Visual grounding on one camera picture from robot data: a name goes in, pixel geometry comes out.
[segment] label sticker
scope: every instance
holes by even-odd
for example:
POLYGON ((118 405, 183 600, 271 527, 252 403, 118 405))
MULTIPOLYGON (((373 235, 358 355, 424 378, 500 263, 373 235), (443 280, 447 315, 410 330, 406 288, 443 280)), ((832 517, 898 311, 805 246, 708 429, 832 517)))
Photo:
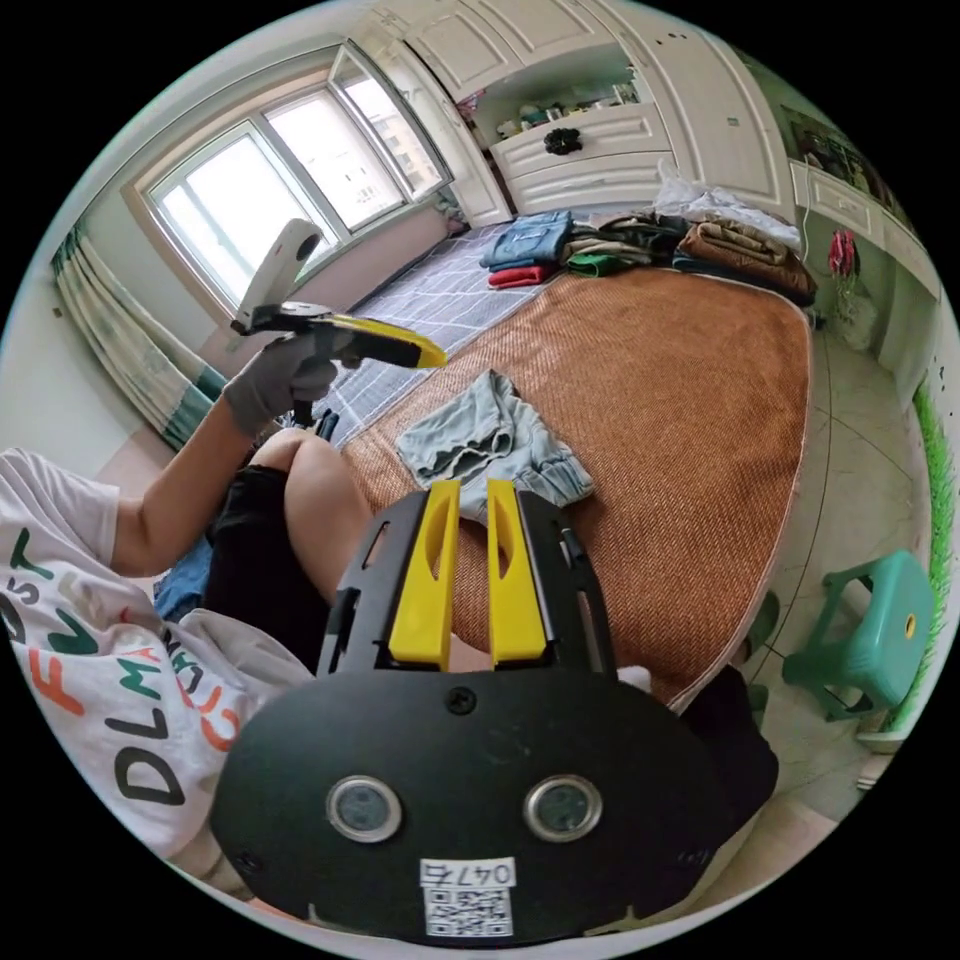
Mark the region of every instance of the label sticker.
POLYGON ((497 860, 421 860, 420 886, 427 936, 512 937, 513 857, 497 860))

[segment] white plastic bag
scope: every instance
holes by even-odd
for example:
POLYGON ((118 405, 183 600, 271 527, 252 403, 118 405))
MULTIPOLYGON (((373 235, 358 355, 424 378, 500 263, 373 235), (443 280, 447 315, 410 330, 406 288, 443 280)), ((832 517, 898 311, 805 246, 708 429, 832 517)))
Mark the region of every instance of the white plastic bag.
POLYGON ((851 350, 866 353, 873 343, 878 316, 877 305, 861 283, 840 285, 830 332, 851 350))
POLYGON ((694 223, 711 216, 726 217, 762 230, 768 237, 779 240, 795 253, 800 253, 803 249, 800 231, 796 227, 749 206, 728 190, 684 180, 677 168, 666 160, 661 160, 657 167, 660 173, 660 192, 653 202, 653 209, 660 216, 683 217, 684 220, 694 223))

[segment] cable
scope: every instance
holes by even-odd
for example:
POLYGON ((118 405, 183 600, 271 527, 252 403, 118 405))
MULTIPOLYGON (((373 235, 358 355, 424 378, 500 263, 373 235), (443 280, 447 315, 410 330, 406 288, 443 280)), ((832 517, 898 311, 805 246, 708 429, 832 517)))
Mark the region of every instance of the cable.
POLYGON ((801 227, 803 229, 803 259, 800 261, 804 266, 807 264, 807 257, 810 255, 810 237, 807 235, 807 218, 810 216, 810 158, 804 154, 803 156, 803 165, 806 168, 807 174, 807 202, 803 208, 803 223, 801 227))

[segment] red clothing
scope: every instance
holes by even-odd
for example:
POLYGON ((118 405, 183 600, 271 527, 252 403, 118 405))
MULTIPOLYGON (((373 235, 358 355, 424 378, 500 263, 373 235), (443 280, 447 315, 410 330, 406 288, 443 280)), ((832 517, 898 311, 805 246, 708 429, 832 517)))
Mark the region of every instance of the red clothing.
POLYGON ((497 270, 491 273, 487 282, 497 290, 506 290, 509 287, 533 287, 548 280, 553 272, 552 266, 511 267, 508 270, 497 270))

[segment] gray plaid sheet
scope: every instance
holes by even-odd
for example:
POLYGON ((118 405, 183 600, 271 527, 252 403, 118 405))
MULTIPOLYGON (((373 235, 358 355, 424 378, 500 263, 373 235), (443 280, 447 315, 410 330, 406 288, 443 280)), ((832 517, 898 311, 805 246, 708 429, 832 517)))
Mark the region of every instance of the gray plaid sheet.
MULTIPOLYGON (((351 313, 408 327, 429 337, 452 357, 481 333, 505 320, 542 289, 493 290, 480 266, 487 246, 508 224, 482 227, 444 240, 427 256, 351 313)), ((408 394, 429 370, 403 370, 365 363, 344 371, 329 396, 317 405, 340 414, 333 442, 341 447, 408 394)))

